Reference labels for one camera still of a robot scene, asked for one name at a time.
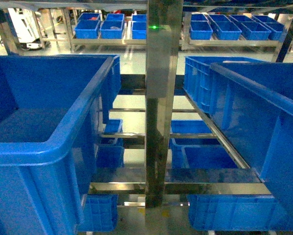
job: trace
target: floor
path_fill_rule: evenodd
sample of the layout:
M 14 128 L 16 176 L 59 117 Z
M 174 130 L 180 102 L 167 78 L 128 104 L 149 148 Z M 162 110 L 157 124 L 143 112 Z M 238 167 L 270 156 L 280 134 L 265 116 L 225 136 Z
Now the floor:
M 49 35 L 52 35 L 49 20 L 43 15 L 44 24 Z M 56 24 L 57 30 L 63 30 L 63 24 Z M 81 47 L 76 54 L 120 54 L 121 73 L 122 74 L 145 74 L 145 49 L 143 47 L 104 47 L 104 46 L 87 46 Z M 57 55 L 70 54 L 67 42 L 52 42 L 46 50 L 25 51 L 26 56 L 33 55 Z M 0 55 L 6 55 L 5 49 L 0 45 Z M 193 51 L 180 51 L 178 57 L 177 74 L 184 74 L 185 56 L 246 56 L 265 61 L 271 61 L 273 49 L 269 48 L 229 48 L 229 47 L 198 47 Z M 145 108 L 145 98 L 142 95 L 119 95 L 114 102 L 115 108 Z M 183 96 L 176 96 L 174 99 L 175 109 L 191 109 L 192 106 Z M 145 114 L 144 113 L 127 113 L 112 112 L 111 118 L 121 118 L 124 132 L 145 132 Z M 197 114 L 174 113 L 173 119 L 199 119 Z M 171 152 L 168 154 L 169 167 L 171 164 Z M 143 167 L 144 150 L 126 150 L 125 151 L 126 167 Z M 187 220 L 188 207 L 170 207 L 162 220 L 165 221 L 166 229 L 163 234 L 183 234 L 183 235 L 200 235 L 206 232 L 198 232 L 190 227 Z M 138 208 L 119 208 L 119 222 L 115 231 L 110 234 L 136 235 L 145 234 L 144 210 Z M 244 232 L 217 233 L 222 235 L 249 234 Z

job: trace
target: metal rail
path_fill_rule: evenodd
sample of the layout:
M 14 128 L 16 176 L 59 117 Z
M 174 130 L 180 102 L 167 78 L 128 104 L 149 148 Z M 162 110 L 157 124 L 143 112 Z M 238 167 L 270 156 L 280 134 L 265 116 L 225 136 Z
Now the metal rail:
M 89 194 L 145 194 L 145 174 L 140 168 L 98 168 Z M 164 185 L 165 194 L 270 195 L 252 169 L 167 169 Z
M 145 138 L 144 133 L 104 133 L 103 138 Z M 217 136 L 212 133 L 170 133 L 170 138 L 175 139 L 216 139 Z

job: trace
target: shelving unit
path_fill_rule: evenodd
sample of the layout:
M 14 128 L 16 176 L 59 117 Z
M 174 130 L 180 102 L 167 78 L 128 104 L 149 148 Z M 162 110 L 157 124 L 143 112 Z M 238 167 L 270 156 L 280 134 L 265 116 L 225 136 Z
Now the shelving unit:
M 160 1 L 160 0 L 127 0 L 127 1 L 108 1 L 100 3 L 88 3 L 88 1 L 62 1 L 62 0 L 42 0 L 32 1 L 1 1 L 0 8 L 37 6 L 41 8 L 61 7 L 64 10 L 64 22 L 67 24 L 69 43 L 71 48 L 79 44 L 93 45 L 146 45 L 147 68 L 146 68 L 146 133 L 105 133 L 104 137 L 124 138 L 125 146 L 145 143 L 145 168 L 143 169 L 98 169 L 93 176 L 89 193 L 117 193 L 117 194 L 142 194 L 145 195 L 145 204 L 132 203 L 130 206 L 145 208 L 145 226 L 147 234 L 166 234 L 163 228 L 167 224 L 162 219 L 163 210 L 167 203 L 164 203 L 164 196 L 168 194 L 270 194 L 265 185 L 259 180 L 254 171 L 249 168 L 242 156 L 234 149 L 222 132 L 216 127 L 213 121 L 204 114 L 192 101 L 196 112 L 201 116 L 205 123 L 210 127 L 212 135 L 188 135 L 174 133 L 178 138 L 217 138 L 231 158 L 238 165 L 239 169 L 232 169 L 230 176 L 225 182 L 210 182 L 206 175 L 220 175 L 222 170 L 193 170 L 193 169 L 166 169 L 168 142 L 170 135 L 170 124 L 173 112 L 173 98 L 176 81 L 176 69 L 178 50 L 180 46 L 180 29 L 183 7 L 196 7 L 198 11 L 208 12 L 219 7 L 246 7 L 255 12 L 285 12 L 293 14 L 291 1 L 274 1 L 268 5 L 235 3 L 229 5 L 222 1 L 213 6 L 209 2 L 198 3 L 196 5 L 183 6 L 183 1 Z M 148 25 L 159 25 L 160 29 L 153 30 L 148 28 L 147 40 L 103 40 L 95 41 L 85 39 L 75 39 L 71 37 L 72 28 L 70 25 L 68 9 L 66 7 L 87 7 L 92 9 L 148 9 Z M 17 38 L 12 37 L 12 30 L 4 14 L 6 11 L 0 10 L 0 35 L 8 54 L 20 54 L 20 47 Z M 257 47 L 276 47 L 274 61 L 282 62 L 291 47 L 293 40 L 293 17 L 286 25 L 288 35 L 283 42 L 275 41 L 188 41 L 188 46 L 257 46 Z M 188 32 L 187 20 L 185 21 L 185 31 Z

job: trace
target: green indicator light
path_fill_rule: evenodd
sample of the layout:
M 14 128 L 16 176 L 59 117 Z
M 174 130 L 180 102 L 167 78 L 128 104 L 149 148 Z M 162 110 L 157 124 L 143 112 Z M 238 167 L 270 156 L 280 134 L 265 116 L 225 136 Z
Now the green indicator light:
M 152 29 L 157 29 L 157 28 L 159 28 L 158 26 L 156 26 L 156 25 L 153 25 L 153 26 L 149 26 L 149 28 L 152 28 Z

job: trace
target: blue plastic bin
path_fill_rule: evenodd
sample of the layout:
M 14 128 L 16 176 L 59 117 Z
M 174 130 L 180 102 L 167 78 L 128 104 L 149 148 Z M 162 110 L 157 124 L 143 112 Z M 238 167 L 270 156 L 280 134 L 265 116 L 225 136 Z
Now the blue plastic bin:
M 110 232 L 118 222 L 118 195 L 88 195 L 84 207 L 85 221 L 78 228 L 81 232 Z
M 208 15 L 208 17 L 214 22 L 230 22 L 228 17 L 225 15 Z
M 107 17 L 105 21 L 125 21 L 125 15 L 124 14 L 107 14 Z
M 284 26 L 281 23 L 265 23 L 264 24 L 269 30 L 271 30 L 271 34 L 269 35 L 270 40 L 279 40 L 284 31 Z
M 172 133 L 211 133 L 202 120 L 172 120 Z M 172 151 L 172 168 L 186 168 L 187 164 L 182 155 L 182 147 L 186 145 L 219 144 L 216 139 L 175 139 L 169 141 Z
M 105 127 L 104 133 L 122 133 L 122 119 L 110 119 Z M 123 146 L 122 138 L 102 138 L 101 144 Z
M 211 69 L 211 118 L 293 216 L 293 64 Z
M 82 20 L 90 20 L 93 17 L 96 17 L 96 20 L 97 21 L 100 21 L 101 20 L 101 14 L 100 13 L 84 12 L 78 18 L 78 22 L 79 21 L 82 21 Z
M 101 26 L 103 39 L 122 39 L 123 23 L 121 21 L 104 21 Z
M 219 40 L 238 40 L 242 31 L 232 22 L 215 22 L 214 32 Z
M 259 23 L 278 23 L 278 21 L 269 16 L 252 16 L 252 18 Z
M 205 113 L 209 113 L 212 92 L 210 64 L 223 61 L 262 62 L 247 57 L 186 56 L 183 88 Z
M 181 152 L 190 169 L 237 168 L 221 145 L 184 146 Z
M 210 40 L 213 30 L 206 21 L 191 21 L 190 36 L 192 40 Z
M 251 18 L 244 16 L 244 15 L 231 15 L 229 16 L 229 19 L 234 22 L 240 29 L 241 29 L 241 23 L 244 22 L 255 22 Z
M 208 21 L 208 18 L 204 14 L 192 14 L 191 21 Z
M 74 29 L 76 38 L 79 39 L 97 39 L 100 21 L 81 20 Z
M 133 22 L 146 22 L 146 15 L 132 15 Z
M 182 149 L 190 168 L 236 168 L 220 145 Z M 188 195 L 189 222 L 200 231 L 293 231 L 293 219 L 271 195 Z
M 97 167 L 124 167 L 124 148 L 121 146 L 100 146 L 97 153 Z M 79 231 L 110 232 L 116 228 L 118 195 L 88 195 L 84 207 L 85 221 Z
M 133 22 L 132 39 L 146 39 L 146 22 Z
M 242 35 L 247 40 L 267 40 L 271 31 L 258 22 L 241 23 Z
M 112 58 L 0 56 L 0 234 L 74 234 L 82 222 L 100 90 L 112 65 Z

